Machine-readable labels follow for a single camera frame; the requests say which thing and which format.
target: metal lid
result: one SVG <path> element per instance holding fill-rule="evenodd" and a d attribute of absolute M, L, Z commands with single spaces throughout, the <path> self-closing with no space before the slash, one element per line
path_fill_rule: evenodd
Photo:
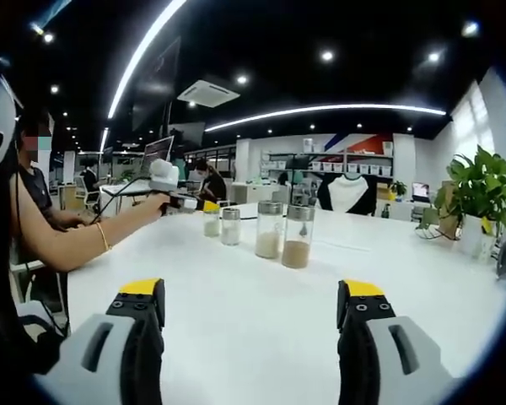
<path fill-rule="evenodd" d="M 289 205 L 287 218 L 295 221 L 312 221 L 315 218 L 315 207 Z"/>
<path fill-rule="evenodd" d="M 274 201 L 260 201 L 258 212 L 263 215 L 282 215 L 283 203 Z"/>
<path fill-rule="evenodd" d="M 237 208 L 225 208 L 221 212 L 223 219 L 240 219 L 240 210 Z"/>

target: glass jar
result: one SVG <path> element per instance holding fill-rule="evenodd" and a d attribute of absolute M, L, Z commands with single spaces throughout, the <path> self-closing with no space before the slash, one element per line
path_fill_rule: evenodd
<path fill-rule="evenodd" d="M 219 236 L 219 207 L 204 211 L 204 235 L 209 238 Z"/>
<path fill-rule="evenodd" d="M 291 205 L 287 212 L 287 227 L 283 242 L 283 266 L 304 268 L 310 260 L 313 235 L 314 207 Z"/>
<path fill-rule="evenodd" d="M 275 259 L 279 255 L 279 239 L 283 229 L 283 204 L 261 201 L 257 212 L 255 254 L 265 259 Z"/>
<path fill-rule="evenodd" d="M 225 208 L 222 211 L 221 243 L 236 246 L 240 243 L 240 210 Z"/>

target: ceiling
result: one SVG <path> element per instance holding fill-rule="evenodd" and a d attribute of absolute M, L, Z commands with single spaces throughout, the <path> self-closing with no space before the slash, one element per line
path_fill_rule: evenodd
<path fill-rule="evenodd" d="M 51 44 L 30 30 L 23 32 L 8 54 L 12 67 L 6 74 L 21 101 L 46 106 L 57 121 L 54 150 L 99 150 L 104 127 L 111 128 L 107 145 L 118 150 L 122 143 L 136 142 L 139 147 L 132 150 L 140 151 L 154 139 L 149 131 L 157 128 L 161 114 L 136 132 L 130 129 L 131 91 L 126 90 L 115 120 L 106 117 L 137 44 L 168 3 L 77 0 L 46 27 L 55 36 Z M 419 105 L 450 112 L 490 64 L 484 38 L 461 35 L 463 24 L 476 17 L 463 2 L 340 3 L 188 0 L 159 32 L 137 72 L 180 37 L 177 95 L 210 74 L 241 96 L 213 109 L 175 100 L 170 122 L 213 125 L 332 103 Z M 329 63 L 320 59 L 324 50 L 334 54 Z M 440 52 L 437 63 L 428 60 L 434 51 Z M 235 82 L 239 74 L 248 76 L 247 85 Z M 59 86 L 57 94 L 50 93 L 52 84 Z M 238 134 L 386 133 L 408 127 L 417 137 L 433 138 L 448 120 L 394 111 L 314 112 L 207 132 L 203 146 L 233 143 Z"/>

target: air conditioner unit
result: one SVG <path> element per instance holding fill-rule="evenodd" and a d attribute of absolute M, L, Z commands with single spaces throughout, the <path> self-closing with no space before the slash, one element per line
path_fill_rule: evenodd
<path fill-rule="evenodd" d="M 213 108 L 238 97 L 240 95 L 232 90 L 225 89 L 205 80 L 197 80 L 178 96 L 178 100 L 192 101 L 198 105 Z"/>

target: led light strip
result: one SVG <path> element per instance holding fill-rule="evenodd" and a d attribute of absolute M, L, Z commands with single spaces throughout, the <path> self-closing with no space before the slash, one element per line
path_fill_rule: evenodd
<path fill-rule="evenodd" d="M 376 109 L 376 110 L 400 110 L 400 111 L 413 111 L 423 112 L 425 114 L 434 114 L 437 116 L 445 116 L 446 112 L 441 110 L 434 110 L 432 108 L 413 107 L 411 105 L 392 105 L 392 104 L 334 104 L 334 105 L 315 105 L 312 107 L 294 108 L 292 110 L 274 111 L 267 114 L 260 114 L 259 116 L 248 116 L 241 120 L 225 122 L 223 124 L 214 125 L 213 127 L 206 128 L 206 132 L 217 131 L 226 127 L 243 124 L 251 121 L 264 120 L 274 116 L 288 116 L 291 114 L 299 114 L 301 112 L 313 111 L 328 111 L 328 110 L 351 110 L 351 109 Z"/>
<path fill-rule="evenodd" d="M 129 61 L 124 74 L 121 77 L 120 83 L 118 84 L 118 88 L 116 89 L 115 97 L 112 100 L 112 104 L 110 105 L 109 114 L 107 118 L 110 120 L 115 116 L 116 109 L 120 104 L 121 97 L 124 95 L 124 91 L 126 91 L 126 86 L 129 80 L 132 78 L 133 72 L 137 67 L 138 63 L 143 58 L 144 52 L 148 49 L 152 41 L 155 39 L 156 35 L 161 31 L 165 24 L 171 19 L 173 15 L 184 5 L 187 0 L 172 0 L 170 4 L 163 10 L 163 13 L 159 15 L 159 17 L 155 20 L 155 22 L 150 27 L 150 30 L 146 33 L 143 40 L 137 47 L 135 53 L 133 53 L 131 61 Z M 105 142 L 107 140 L 107 136 L 109 134 L 109 130 L 105 129 L 103 131 L 103 135 L 101 137 L 101 145 L 100 152 L 103 151 L 105 147 Z"/>

